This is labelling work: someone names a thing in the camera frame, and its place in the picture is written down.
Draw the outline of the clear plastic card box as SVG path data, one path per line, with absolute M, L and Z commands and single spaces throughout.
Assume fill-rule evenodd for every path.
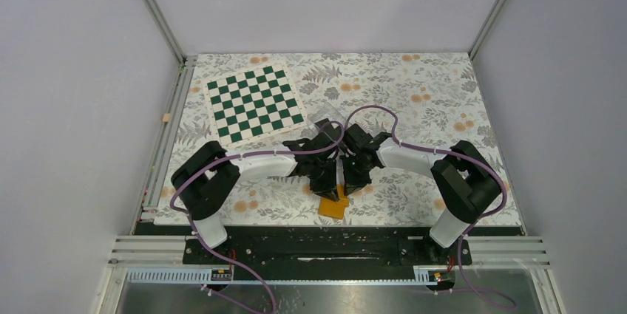
M 319 134 L 324 135 L 332 142 L 337 141 L 347 121 L 348 113 L 325 102 L 308 114 L 307 126 L 302 136 L 314 139 Z

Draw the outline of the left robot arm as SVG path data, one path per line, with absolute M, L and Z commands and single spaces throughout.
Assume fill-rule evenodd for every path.
M 217 141 L 202 146 L 171 177 L 174 196 L 203 241 L 201 253 L 213 263 L 227 258 L 230 245 L 218 212 L 240 181 L 307 177 L 315 195 L 338 202 L 336 157 L 343 136 L 342 128 L 330 127 L 267 151 L 228 153 Z

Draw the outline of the orange leather card holder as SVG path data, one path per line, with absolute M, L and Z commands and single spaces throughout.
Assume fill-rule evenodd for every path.
M 345 209 L 348 206 L 349 199 L 347 197 L 340 197 L 339 201 L 321 198 L 318 207 L 318 214 L 332 219 L 343 219 L 345 217 Z

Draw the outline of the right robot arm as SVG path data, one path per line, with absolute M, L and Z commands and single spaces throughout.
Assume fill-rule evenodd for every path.
M 348 149 L 348 154 L 342 156 L 346 196 L 371 184 L 370 172 L 375 168 L 409 171 L 435 182 L 445 209 L 430 228 L 424 254 L 436 264 L 451 257 L 453 244 L 502 193 L 497 174 L 466 140 L 440 153 L 402 146 L 387 132 L 374 137 L 353 124 L 342 142 Z

